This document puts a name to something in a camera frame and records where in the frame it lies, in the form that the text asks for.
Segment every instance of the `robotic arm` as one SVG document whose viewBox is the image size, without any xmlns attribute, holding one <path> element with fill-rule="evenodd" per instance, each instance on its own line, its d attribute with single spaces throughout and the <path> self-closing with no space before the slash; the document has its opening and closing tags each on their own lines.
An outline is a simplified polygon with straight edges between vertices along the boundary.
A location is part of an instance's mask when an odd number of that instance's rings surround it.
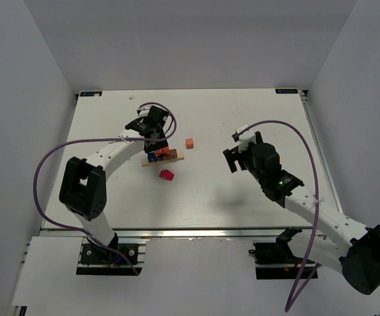
<svg viewBox="0 0 380 316">
<path fill-rule="evenodd" d="M 236 172 L 238 161 L 271 201 L 313 223 L 315 204 L 319 203 L 314 194 L 282 169 L 275 147 L 264 143 L 260 132 L 238 136 L 247 127 L 241 126 L 232 136 L 238 145 L 223 152 L 231 172 Z M 321 202 L 317 229 L 329 239 L 316 238 L 309 258 L 341 273 L 357 291 L 371 294 L 380 285 L 380 225 L 367 227 Z M 300 229 L 288 228 L 277 238 L 277 245 L 289 259 L 303 257 L 309 239 Z"/>
<path fill-rule="evenodd" d="M 140 109 L 137 112 L 139 117 L 128 123 L 119 137 L 165 138 L 163 127 L 169 116 L 167 111 L 153 105 L 148 113 L 142 113 Z M 113 249 L 118 247 L 118 236 L 109 226 L 103 212 L 107 201 L 106 182 L 115 170 L 135 154 L 141 151 L 148 153 L 167 146 L 166 140 L 112 142 L 86 158 L 73 157 L 68 161 L 59 200 L 90 233 L 91 237 L 88 239 L 105 256 L 106 262 L 112 262 L 116 254 L 99 247 L 92 239 L 95 238 Z"/>
</svg>

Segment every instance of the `red block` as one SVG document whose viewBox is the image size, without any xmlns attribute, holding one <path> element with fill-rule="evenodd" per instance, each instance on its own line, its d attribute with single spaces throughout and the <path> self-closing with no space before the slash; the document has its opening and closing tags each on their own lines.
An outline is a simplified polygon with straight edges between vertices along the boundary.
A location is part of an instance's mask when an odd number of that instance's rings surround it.
<svg viewBox="0 0 380 316">
<path fill-rule="evenodd" d="M 159 173 L 159 176 L 162 179 L 172 181 L 175 175 L 168 169 L 165 169 L 165 170 L 162 170 L 161 173 Z"/>
</svg>

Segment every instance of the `black label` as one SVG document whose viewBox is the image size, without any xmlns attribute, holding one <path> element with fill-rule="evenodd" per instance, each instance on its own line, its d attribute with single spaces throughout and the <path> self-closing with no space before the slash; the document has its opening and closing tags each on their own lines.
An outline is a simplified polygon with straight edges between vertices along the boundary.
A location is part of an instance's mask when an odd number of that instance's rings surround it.
<svg viewBox="0 0 380 316">
<path fill-rule="evenodd" d="M 275 89 L 276 94 L 298 94 L 297 89 Z"/>
<path fill-rule="evenodd" d="M 100 97 L 102 91 L 82 91 L 80 92 L 80 97 Z"/>
</svg>

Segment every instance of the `gray wall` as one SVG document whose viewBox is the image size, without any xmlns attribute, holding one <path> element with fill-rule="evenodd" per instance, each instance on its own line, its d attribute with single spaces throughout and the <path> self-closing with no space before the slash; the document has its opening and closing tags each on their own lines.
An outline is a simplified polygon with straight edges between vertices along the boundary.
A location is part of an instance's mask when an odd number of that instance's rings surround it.
<svg viewBox="0 0 380 316">
<path fill-rule="evenodd" d="M 355 0 L 25 0 L 75 92 L 309 88 Z"/>
<path fill-rule="evenodd" d="M 32 199 L 34 169 L 66 138 L 73 109 L 74 96 L 26 5 L 0 1 L 0 315 L 41 222 Z M 44 205 L 54 174 L 46 168 L 41 176 Z"/>
<path fill-rule="evenodd" d="M 380 1 L 358 1 L 310 103 L 344 211 L 380 224 Z"/>
</svg>

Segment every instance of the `orange block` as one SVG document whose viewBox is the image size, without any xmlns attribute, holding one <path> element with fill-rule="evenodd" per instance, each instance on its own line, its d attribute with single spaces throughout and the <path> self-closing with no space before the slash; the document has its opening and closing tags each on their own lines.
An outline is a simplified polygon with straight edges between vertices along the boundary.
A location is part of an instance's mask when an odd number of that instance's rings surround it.
<svg viewBox="0 0 380 316">
<path fill-rule="evenodd" d="M 155 150 L 155 157 L 158 158 L 160 155 L 169 156 L 169 146 Z"/>
<path fill-rule="evenodd" d="M 194 140 L 192 140 L 192 138 L 188 138 L 185 140 L 185 146 L 187 146 L 187 149 L 194 148 Z"/>
</svg>

